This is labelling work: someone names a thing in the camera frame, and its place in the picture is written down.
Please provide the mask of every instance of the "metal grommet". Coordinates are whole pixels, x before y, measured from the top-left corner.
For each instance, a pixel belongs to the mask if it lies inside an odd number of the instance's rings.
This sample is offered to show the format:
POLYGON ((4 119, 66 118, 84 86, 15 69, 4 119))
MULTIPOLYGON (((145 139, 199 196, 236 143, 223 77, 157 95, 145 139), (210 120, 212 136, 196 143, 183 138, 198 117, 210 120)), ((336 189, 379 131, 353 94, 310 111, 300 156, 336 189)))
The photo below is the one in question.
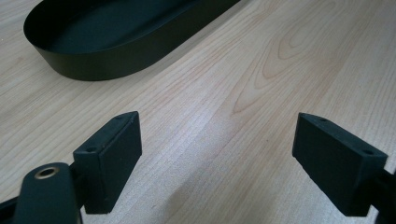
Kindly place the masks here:
POLYGON ((35 178, 36 179, 47 179, 50 178, 54 175, 56 175, 59 172, 59 168, 55 166, 47 167, 39 172, 35 173, 35 178))

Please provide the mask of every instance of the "black clamp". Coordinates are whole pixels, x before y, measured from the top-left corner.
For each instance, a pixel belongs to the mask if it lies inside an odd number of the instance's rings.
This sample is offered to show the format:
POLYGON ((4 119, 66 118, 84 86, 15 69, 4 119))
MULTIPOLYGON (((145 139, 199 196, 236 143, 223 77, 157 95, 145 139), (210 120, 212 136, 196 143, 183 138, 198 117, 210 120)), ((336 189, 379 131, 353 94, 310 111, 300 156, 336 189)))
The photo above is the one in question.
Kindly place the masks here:
POLYGON ((0 204, 0 223, 82 223, 87 214, 111 212, 142 155, 139 115, 116 116, 73 152, 74 163, 32 170, 18 198, 0 204))
POLYGON ((292 151, 311 179, 347 217, 396 223, 396 176, 384 170, 388 155, 333 122, 301 113, 292 151))

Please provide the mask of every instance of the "screw hole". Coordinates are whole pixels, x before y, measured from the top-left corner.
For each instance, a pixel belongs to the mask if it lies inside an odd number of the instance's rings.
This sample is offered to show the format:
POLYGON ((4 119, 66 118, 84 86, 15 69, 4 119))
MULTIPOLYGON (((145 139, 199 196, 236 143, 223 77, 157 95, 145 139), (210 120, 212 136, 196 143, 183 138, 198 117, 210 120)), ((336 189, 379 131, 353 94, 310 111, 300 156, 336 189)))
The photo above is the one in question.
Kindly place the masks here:
POLYGON ((58 167, 54 167, 54 166, 47 167, 47 168, 44 168, 44 169, 40 170, 39 172, 37 172, 35 174, 35 178, 36 179, 47 179, 47 178, 50 178, 50 177, 56 175, 58 172, 59 172, 58 167))
POLYGON ((367 155, 373 155, 374 152, 370 151, 370 150, 363 150, 364 153, 366 153, 367 155))

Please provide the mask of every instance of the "wooden table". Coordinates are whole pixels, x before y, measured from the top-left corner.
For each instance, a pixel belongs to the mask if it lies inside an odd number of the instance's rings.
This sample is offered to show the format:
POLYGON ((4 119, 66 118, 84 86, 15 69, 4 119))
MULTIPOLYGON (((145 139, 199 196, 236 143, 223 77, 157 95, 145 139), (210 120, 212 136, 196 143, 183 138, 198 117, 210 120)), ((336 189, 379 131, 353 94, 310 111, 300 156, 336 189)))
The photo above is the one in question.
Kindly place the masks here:
POLYGON ((54 72, 23 34, 39 0, 0 1, 0 200, 112 117, 139 111, 143 156, 113 212, 85 223, 373 223, 344 217, 291 156, 298 112, 396 167, 396 2, 242 0, 151 67, 54 72))

